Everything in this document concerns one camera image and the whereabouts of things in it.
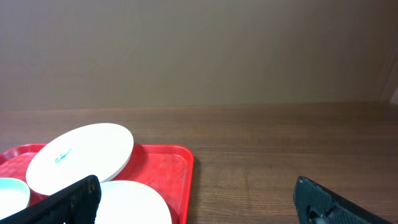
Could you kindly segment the light blue plate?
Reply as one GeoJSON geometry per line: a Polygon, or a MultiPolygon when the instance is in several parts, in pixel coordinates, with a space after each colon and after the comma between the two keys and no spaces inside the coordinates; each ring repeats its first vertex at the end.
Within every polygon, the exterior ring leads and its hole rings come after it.
{"type": "Polygon", "coordinates": [[[103,182],[95,224],[172,224],[165,200],[151,187],[130,180],[103,182]]]}
{"type": "Polygon", "coordinates": [[[21,210],[30,203],[30,188],[22,180],[1,177],[1,219],[7,218],[21,210]]]}

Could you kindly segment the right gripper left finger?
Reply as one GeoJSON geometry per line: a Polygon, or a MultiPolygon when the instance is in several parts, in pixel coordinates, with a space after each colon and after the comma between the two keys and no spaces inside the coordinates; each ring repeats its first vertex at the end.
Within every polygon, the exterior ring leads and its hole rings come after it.
{"type": "Polygon", "coordinates": [[[100,182],[89,175],[2,219],[1,224],[94,224],[100,201],[100,182]]]}

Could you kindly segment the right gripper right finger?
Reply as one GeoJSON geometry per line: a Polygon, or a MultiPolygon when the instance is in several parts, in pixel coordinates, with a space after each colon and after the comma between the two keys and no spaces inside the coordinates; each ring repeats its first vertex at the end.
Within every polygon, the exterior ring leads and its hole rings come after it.
{"type": "Polygon", "coordinates": [[[392,224],[305,176],[297,179],[293,201],[300,224],[392,224]]]}

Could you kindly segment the white round plate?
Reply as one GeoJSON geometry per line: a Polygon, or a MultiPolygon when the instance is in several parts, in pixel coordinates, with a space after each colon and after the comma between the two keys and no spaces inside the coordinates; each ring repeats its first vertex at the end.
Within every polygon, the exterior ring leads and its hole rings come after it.
{"type": "Polygon", "coordinates": [[[119,124],[82,126],[46,144],[29,163],[25,179],[41,195],[52,195],[89,175],[109,181],[125,168],[133,146],[132,133],[119,124]]]}

